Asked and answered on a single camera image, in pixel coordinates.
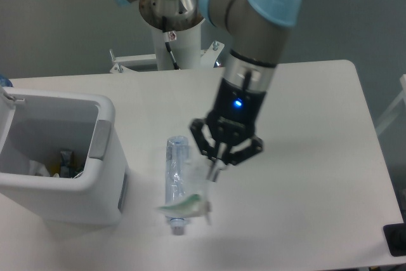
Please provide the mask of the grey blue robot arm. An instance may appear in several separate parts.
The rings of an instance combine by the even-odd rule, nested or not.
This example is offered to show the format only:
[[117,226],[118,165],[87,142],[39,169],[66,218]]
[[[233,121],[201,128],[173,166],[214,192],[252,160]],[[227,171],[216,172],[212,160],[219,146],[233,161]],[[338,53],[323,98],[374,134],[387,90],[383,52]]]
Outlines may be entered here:
[[203,22],[233,38],[213,108],[194,119],[190,131],[200,153],[211,161],[208,179],[215,181],[228,165],[236,166],[263,149],[255,123],[273,73],[303,0],[115,0],[139,4],[152,30],[161,70],[201,67]]

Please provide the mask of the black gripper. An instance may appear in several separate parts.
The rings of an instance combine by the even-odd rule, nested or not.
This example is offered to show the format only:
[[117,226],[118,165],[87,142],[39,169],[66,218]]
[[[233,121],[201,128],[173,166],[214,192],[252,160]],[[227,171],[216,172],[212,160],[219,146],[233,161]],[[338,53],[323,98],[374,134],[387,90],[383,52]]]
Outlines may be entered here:
[[[222,78],[213,109],[204,119],[193,119],[190,132],[202,156],[210,163],[207,180],[216,182],[221,171],[237,166],[263,151],[263,140],[255,135],[256,119],[265,99],[264,91],[241,88]],[[207,124],[214,146],[205,138]],[[233,147],[249,139],[247,146],[232,152]],[[218,156],[220,145],[226,145]]]

